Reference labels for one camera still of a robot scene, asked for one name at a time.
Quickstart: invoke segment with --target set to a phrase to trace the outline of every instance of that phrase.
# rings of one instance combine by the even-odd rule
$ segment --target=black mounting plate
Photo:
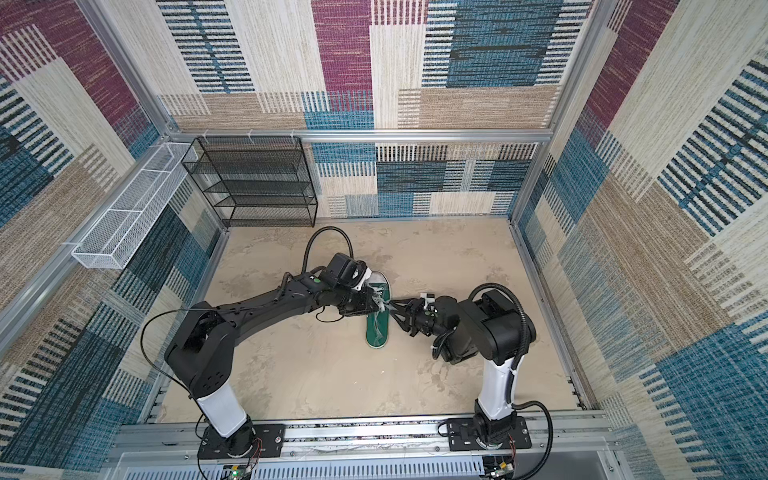
[[[485,450],[477,443],[478,435],[475,430],[475,423],[472,421],[472,417],[464,417],[457,419],[447,419],[446,425],[448,427],[448,444],[451,452],[466,452],[468,450]],[[528,431],[528,425],[525,423],[525,419],[522,415],[517,415],[515,420],[515,427],[509,430],[509,435],[515,442],[515,448],[517,450],[531,448],[531,434]],[[501,446],[501,449],[511,449],[512,446],[509,440],[505,441],[505,444]]]
[[[232,459],[222,449],[221,444],[214,444],[213,442],[206,442],[205,439],[220,438],[219,435],[209,435],[210,430],[213,427],[207,427],[205,433],[203,433],[203,441],[200,444],[200,448],[197,450],[197,457],[200,460],[221,460]],[[253,425],[254,436],[261,439],[261,458],[276,458],[280,456],[280,452],[283,450],[283,439],[285,438],[286,426],[282,423],[270,423],[270,424],[255,424]],[[250,458],[250,454],[246,454],[243,458]]]

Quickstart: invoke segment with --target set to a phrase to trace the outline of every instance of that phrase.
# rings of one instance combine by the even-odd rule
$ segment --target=green shoe
[[[384,303],[389,302],[389,283],[381,272],[371,273],[367,280],[368,286],[373,288]],[[375,349],[380,349],[386,343],[389,333],[389,310],[368,314],[368,328],[366,329],[366,341]]]

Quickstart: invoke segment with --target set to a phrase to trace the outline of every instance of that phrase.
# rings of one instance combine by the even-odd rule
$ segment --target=beige floor
[[[574,397],[541,318],[505,220],[338,223],[351,237],[355,258],[387,275],[393,297],[420,292],[466,298],[480,283],[509,286],[538,331],[522,366],[517,400],[539,399],[549,409],[574,409]],[[236,228],[231,232],[206,300],[244,300],[276,288],[283,272],[297,273],[308,228]],[[322,233],[309,267],[325,265],[342,237]],[[323,316],[335,318],[328,309]],[[319,323],[314,313],[293,317],[252,336],[235,352],[232,387],[255,419],[470,412],[482,386],[482,358],[458,365],[432,360],[434,338],[409,337],[391,319],[381,349],[365,341],[364,317]],[[172,385],[161,422],[194,421],[199,410]]]

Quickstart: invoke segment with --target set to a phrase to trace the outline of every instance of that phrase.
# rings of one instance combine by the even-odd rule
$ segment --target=white mesh basket
[[[144,241],[187,175],[181,165],[196,161],[189,144],[166,143],[94,223],[72,256],[86,268],[123,269]]]

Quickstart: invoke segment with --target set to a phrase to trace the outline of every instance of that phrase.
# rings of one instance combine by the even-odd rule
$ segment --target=black mesh rack
[[[197,161],[184,168],[226,227],[315,226],[317,195],[299,138],[198,137],[190,149]]]

